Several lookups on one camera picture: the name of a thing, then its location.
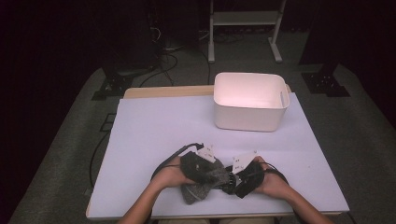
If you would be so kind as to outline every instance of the dark background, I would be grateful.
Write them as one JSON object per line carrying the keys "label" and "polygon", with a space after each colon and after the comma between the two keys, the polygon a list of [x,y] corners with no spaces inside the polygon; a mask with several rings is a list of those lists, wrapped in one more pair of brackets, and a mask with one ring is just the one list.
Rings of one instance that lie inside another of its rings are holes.
{"label": "dark background", "polygon": [[[277,6],[274,1],[246,2],[219,0],[215,7]],[[165,33],[185,34],[181,38],[192,42],[198,29],[208,27],[208,1],[166,0],[149,5],[140,0],[3,1],[0,223],[12,215],[88,77],[103,63],[119,63],[118,54],[133,64],[155,63],[151,61],[155,48],[143,61],[135,57],[153,48],[136,44],[149,32],[145,22],[158,22]],[[140,18],[145,12],[142,6],[157,17]],[[190,14],[178,13],[183,11],[180,8]],[[309,30],[301,64],[326,63],[336,57],[357,75],[393,126],[395,10],[394,1],[385,0],[288,0],[281,26],[284,32]],[[125,21],[137,28],[130,30]]]}

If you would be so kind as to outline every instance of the white shelf frame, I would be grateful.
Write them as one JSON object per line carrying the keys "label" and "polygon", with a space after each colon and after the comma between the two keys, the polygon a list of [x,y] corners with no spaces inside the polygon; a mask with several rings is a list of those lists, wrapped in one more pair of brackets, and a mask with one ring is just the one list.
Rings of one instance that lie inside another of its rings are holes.
{"label": "white shelf frame", "polygon": [[274,32],[268,37],[275,61],[282,63],[282,57],[276,45],[280,23],[282,22],[286,0],[282,0],[279,11],[239,11],[239,12],[215,12],[213,0],[210,1],[210,24],[209,24],[209,45],[208,57],[210,63],[215,62],[215,43],[213,40],[214,26],[226,25],[274,25]]}

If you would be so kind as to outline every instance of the forearm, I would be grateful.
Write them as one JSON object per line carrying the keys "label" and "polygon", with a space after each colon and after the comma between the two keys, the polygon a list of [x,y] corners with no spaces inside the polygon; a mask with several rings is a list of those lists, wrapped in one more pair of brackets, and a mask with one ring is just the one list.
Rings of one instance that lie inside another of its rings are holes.
{"label": "forearm", "polygon": [[307,223],[332,223],[300,193],[292,188],[290,188],[285,200],[290,204],[294,211]]}
{"label": "forearm", "polygon": [[142,224],[149,216],[149,213],[163,189],[152,182],[148,184],[134,205],[128,210],[119,224]]}

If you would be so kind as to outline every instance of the folded garment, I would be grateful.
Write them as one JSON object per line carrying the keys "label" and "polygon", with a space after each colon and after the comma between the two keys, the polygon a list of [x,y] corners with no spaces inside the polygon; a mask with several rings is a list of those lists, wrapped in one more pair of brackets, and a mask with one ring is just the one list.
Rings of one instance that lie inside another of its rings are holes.
{"label": "folded garment", "polygon": [[205,199],[210,190],[230,181],[229,172],[220,160],[212,163],[192,152],[180,158],[180,169],[188,179],[197,183],[180,187],[186,204]]}

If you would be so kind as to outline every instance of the wooden table edge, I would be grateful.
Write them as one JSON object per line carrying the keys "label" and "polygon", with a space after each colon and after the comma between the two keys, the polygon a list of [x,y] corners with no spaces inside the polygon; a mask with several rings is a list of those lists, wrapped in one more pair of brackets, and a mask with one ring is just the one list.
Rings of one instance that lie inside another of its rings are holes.
{"label": "wooden table edge", "polygon": [[213,95],[214,86],[177,86],[177,87],[147,87],[130,88],[125,91],[124,99],[149,98],[149,97],[175,97],[175,96],[199,96]]}

